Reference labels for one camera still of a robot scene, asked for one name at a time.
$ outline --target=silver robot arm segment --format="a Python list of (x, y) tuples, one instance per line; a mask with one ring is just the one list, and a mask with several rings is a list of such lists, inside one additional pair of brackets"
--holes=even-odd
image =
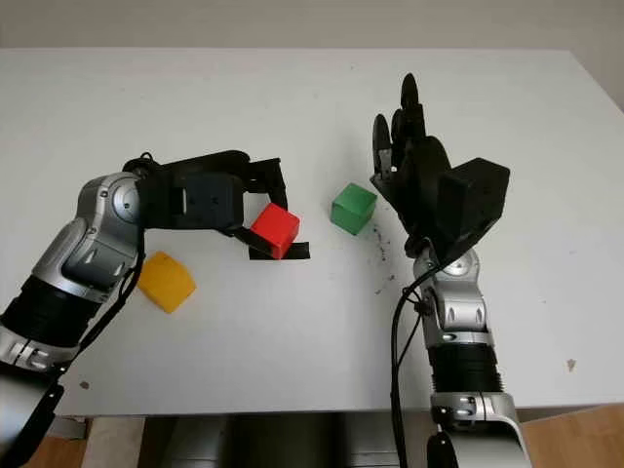
[[(429, 252), (414, 264), (416, 277), (434, 264)], [(429, 440), (428, 459), (432, 467), (529, 468), (513, 398), (496, 371), (478, 279), (479, 259), (471, 249), (421, 286), (434, 371), (431, 412), (439, 428)]]
[(0, 459), (20, 466), (54, 418), (57, 380), (137, 257), (137, 176), (88, 182), (76, 217), (46, 249), (0, 316)]

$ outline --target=green cube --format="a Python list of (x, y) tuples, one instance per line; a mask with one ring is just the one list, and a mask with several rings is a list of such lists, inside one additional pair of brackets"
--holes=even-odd
[(371, 219), (376, 200), (374, 193), (350, 183), (331, 204), (331, 222), (355, 236)]

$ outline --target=white wall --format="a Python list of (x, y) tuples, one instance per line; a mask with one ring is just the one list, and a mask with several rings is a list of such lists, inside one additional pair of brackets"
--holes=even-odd
[(622, 0), (0, 0), (0, 46), (570, 49), (624, 108)]

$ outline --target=yellow cube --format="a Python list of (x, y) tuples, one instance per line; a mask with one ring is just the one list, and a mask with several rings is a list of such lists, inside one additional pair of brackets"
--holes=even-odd
[(145, 261), (137, 285), (168, 314), (174, 312), (196, 288), (184, 265), (164, 252), (157, 252)]

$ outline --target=red cube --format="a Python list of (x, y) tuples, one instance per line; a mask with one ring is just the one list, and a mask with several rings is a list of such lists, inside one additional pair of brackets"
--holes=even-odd
[(299, 233), (299, 218), (269, 203), (253, 223), (251, 231), (271, 244), (271, 256), (279, 260)]

